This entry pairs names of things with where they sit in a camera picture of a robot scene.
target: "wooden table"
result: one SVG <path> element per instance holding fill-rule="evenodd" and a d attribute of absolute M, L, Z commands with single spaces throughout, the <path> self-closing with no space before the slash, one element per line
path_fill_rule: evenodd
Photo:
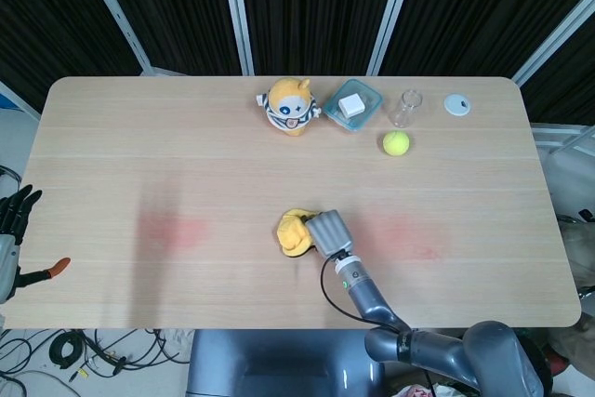
<path fill-rule="evenodd" d="M 273 77 L 66 78 L 50 90 L 26 182 L 44 190 L 7 327 L 353 327 L 324 301 L 322 258 L 286 258 L 288 208 L 336 208 L 355 253 L 409 324 L 575 322 L 579 304 L 519 89 L 503 78 L 361 78 L 424 103 L 412 148 L 326 118 L 299 138 L 255 101 Z M 347 78 L 312 77 L 320 102 Z M 443 108 L 453 92 L 472 111 Z M 338 278 L 329 293 L 352 310 Z"/>

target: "yellow ball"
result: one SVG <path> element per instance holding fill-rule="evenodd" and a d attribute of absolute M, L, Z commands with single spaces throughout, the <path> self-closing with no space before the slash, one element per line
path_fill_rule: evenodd
<path fill-rule="evenodd" d="M 382 139 L 382 147 L 393 157 L 403 155 L 409 150 L 409 137 L 401 130 L 393 130 Z"/>

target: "black curtain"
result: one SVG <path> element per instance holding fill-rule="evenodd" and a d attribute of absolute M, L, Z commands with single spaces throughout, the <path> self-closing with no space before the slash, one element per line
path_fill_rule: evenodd
<path fill-rule="evenodd" d="M 242 74 L 228 0 L 118 0 L 153 66 Z"/>
<path fill-rule="evenodd" d="M 257 74 L 365 74 L 387 0 L 245 0 Z"/>
<path fill-rule="evenodd" d="M 595 125 L 595 16 L 522 86 L 531 121 Z"/>
<path fill-rule="evenodd" d="M 404 0 L 381 74 L 511 77 L 579 0 Z"/>
<path fill-rule="evenodd" d="M 0 0 L 0 80 L 41 112 L 64 76 L 141 68 L 102 0 Z"/>

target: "white cup lid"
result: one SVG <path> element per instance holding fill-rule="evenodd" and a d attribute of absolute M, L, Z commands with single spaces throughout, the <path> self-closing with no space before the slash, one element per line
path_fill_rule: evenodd
<path fill-rule="evenodd" d="M 453 93 L 444 99 L 444 108 L 454 116 L 463 116 L 470 112 L 469 98 L 460 93 Z"/>

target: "clear glass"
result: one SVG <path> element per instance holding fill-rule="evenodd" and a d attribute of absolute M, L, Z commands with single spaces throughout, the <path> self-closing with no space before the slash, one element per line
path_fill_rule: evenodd
<path fill-rule="evenodd" d="M 415 90 L 406 90 L 397 101 L 396 107 L 389 112 L 390 121 L 397 127 L 408 127 L 413 123 L 413 115 L 421 105 L 421 94 Z"/>

